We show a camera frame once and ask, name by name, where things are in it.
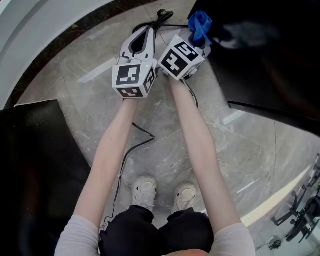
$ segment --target white sneaker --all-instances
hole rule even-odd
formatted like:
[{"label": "white sneaker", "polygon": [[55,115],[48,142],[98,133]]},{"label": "white sneaker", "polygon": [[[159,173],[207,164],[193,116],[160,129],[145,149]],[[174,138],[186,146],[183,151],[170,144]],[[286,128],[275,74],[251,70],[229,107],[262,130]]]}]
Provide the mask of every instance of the white sneaker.
[{"label": "white sneaker", "polygon": [[175,191],[174,205],[170,211],[170,215],[193,207],[196,195],[196,187],[191,183],[184,183],[178,187]]},{"label": "white sneaker", "polygon": [[132,205],[153,211],[157,193],[157,182],[152,177],[140,177],[132,185]]}]

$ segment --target marble floor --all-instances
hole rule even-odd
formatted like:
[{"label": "marble floor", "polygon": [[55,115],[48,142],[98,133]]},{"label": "marble floor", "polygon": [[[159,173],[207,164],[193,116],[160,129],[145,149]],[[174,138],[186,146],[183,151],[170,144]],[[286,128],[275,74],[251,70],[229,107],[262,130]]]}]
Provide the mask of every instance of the marble floor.
[{"label": "marble floor", "polygon": [[[75,140],[92,164],[99,141],[122,99],[112,89],[111,69],[88,83],[78,80],[110,59],[118,58],[122,43],[133,28],[155,20],[158,10],[174,12],[170,24],[187,24],[194,2],[160,0],[101,23],[61,51],[33,80],[19,104],[58,99]],[[160,29],[155,42],[156,58],[178,32],[179,29],[168,27]],[[240,216],[254,210],[314,163],[320,149],[318,137],[258,115],[230,109],[208,61],[188,83],[214,137],[221,171]],[[133,180],[141,175],[152,175],[158,182],[154,223],[159,227],[166,222],[176,187],[185,181],[197,185],[168,79],[161,72],[148,98],[141,100],[135,122],[154,134],[156,140],[128,159],[115,213],[124,211],[132,202]],[[147,138],[133,128],[129,146]],[[114,194],[107,203],[106,216],[112,211],[113,200]],[[195,210],[205,212],[200,191]]]}]

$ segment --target black panel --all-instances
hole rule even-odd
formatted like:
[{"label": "black panel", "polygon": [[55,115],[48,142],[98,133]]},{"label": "black panel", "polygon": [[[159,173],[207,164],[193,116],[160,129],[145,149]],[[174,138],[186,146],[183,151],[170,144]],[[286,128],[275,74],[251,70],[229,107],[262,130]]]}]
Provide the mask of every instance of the black panel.
[{"label": "black panel", "polygon": [[11,255],[54,255],[90,173],[57,100],[0,111],[2,225]]},{"label": "black panel", "polygon": [[320,136],[319,1],[198,0],[198,10],[212,18],[209,60],[229,105]]}]

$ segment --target black cable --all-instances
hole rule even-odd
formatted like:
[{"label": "black cable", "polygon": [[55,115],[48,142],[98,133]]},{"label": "black cable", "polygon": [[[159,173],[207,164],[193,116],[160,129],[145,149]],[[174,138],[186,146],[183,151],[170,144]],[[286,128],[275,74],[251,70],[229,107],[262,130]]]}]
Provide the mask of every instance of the black cable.
[{"label": "black cable", "polygon": [[175,25],[175,24],[164,24],[167,20],[169,20],[173,15],[173,11],[166,11],[166,10],[159,10],[158,11],[158,19],[156,21],[150,21],[150,22],[145,22],[141,23],[140,25],[136,26],[132,33],[138,31],[142,27],[149,26],[153,28],[154,30],[154,36],[157,36],[157,31],[161,27],[180,27],[180,28],[188,28],[188,25]]},{"label": "black cable", "polygon": [[[138,26],[136,26],[132,33],[138,31],[139,29],[141,29],[142,27],[145,27],[145,26],[150,26],[151,28],[153,28],[154,30],[154,36],[156,37],[157,36],[157,31],[159,28],[165,26],[165,27],[181,27],[181,28],[188,28],[188,25],[174,25],[174,24],[164,24],[168,19],[170,19],[172,16],[174,15],[173,11],[166,11],[166,10],[160,10],[158,11],[158,19],[156,21],[152,21],[152,22],[145,22],[145,23],[142,23]],[[189,85],[186,83],[186,81],[183,79],[182,80],[183,83],[188,87],[191,95],[193,96],[194,100],[195,100],[195,104],[196,104],[196,107],[199,108],[199,105],[198,105],[198,100],[197,100],[197,97],[194,93],[194,91],[189,87]],[[120,174],[119,174],[119,180],[118,180],[118,185],[117,185],[117,188],[116,188],[116,192],[115,192],[115,196],[114,196],[114,201],[113,201],[113,210],[112,210],[112,215],[111,216],[107,216],[104,218],[104,222],[103,222],[103,226],[106,224],[106,219],[107,218],[110,218],[110,219],[113,219],[114,218],[114,215],[115,215],[115,209],[116,209],[116,201],[117,201],[117,198],[118,198],[118,194],[119,194],[119,190],[120,190],[120,185],[121,185],[121,180],[122,180],[122,174],[123,174],[123,171],[125,169],[125,165],[126,165],[126,161],[128,159],[128,156],[134,151],[136,150],[137,148],[143,146],[143,145],[146,145],[150,142],[152,142],[156,137],[151,134],[150,132],[146,131],[145,129],[141,128],[140,126],[138,126],[137,124],[135,124],[134,122],[132,123],[132,125],[137,128],[138,130],[144,132],[145,134],[148,134],[151,138],[138,144],[138,145],[135,145],[133,146],[132,148],[130,148],[126,154],[124,155],[124,158],[123,158],[123,161],[122,161],[122,165],[121,165],[121,169],[120,169]]]},{"label": "black cable", "polygon": [[182,78],[181,81],[184,83],[184,85],[185,85],[186,87],[188,87],[189,92],[190,92],[191,95],[193,96],[195,105],[196,105],[196,107],[197,107],[197,109],[198,109],[198,108],[199,108],[199,103],[198,103],[198,99],[197,99],[194,91],[190,88],[190,86],[187,84],[187,82],[186,82],[186,80],[185,80],[184,78]]},{"label": "black cable", "polygon": [[118,194],[119,194],[119,190],[120,190],[120,185],[121,185],[121,180],[122,180],[122,173],[125,169],[125,165],[126,165],[126,161],[128,159],[128,156],[134,151],[136,150],[137,148],[143,146],[143,145],[146,145],[150,142],[152,142],[156,137],[151,134],[150,132],[146,131],[145,129],[141,128],[140,126],[138,126],[137,124],[135,124],[134,122],[132,123],[132,125],[134,127],[136,127],[137,129],[139,129],[140,131],[144,132],[145,134],[148,134],[151,139],[148,139],[138,145],[135,145],[133,146],[132,148],[130,148],[124,155],[124,158],[123,158],[123,161],[122,161],[122,165],[121,165],[121,169],[120,169],[120,175],[119,175],[119,180],[118,180],[118,185],[117,185],[117,188],[116,188],[116,192],[115,192],[115,196],[114,196],[114,201],[113,201],[113,210],[112,210],[112,215],[111,216],[107,216],[104,218],[104,221],[103,221],[103,225],[106,224],[106,219],[107,218],[110,218],[110,219],[113,219],[114,215],[115,215],[115,209],[116,209],[116,201],[117,201],[117,198],[118,198]]}]

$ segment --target gray cloth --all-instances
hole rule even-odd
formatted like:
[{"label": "gray cloth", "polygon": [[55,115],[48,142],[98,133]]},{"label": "gray cloth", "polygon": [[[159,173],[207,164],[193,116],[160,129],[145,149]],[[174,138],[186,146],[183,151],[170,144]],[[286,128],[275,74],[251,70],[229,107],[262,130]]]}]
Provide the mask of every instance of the gray cloth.
[{"label": "gray cloth", "polygon": [[[73,215],[61,234],[55,256],[98,256],[99,230],[89,220]],[[214,236],[212,256],[255,256],[255,246],[243,223],[228,226]]]}]

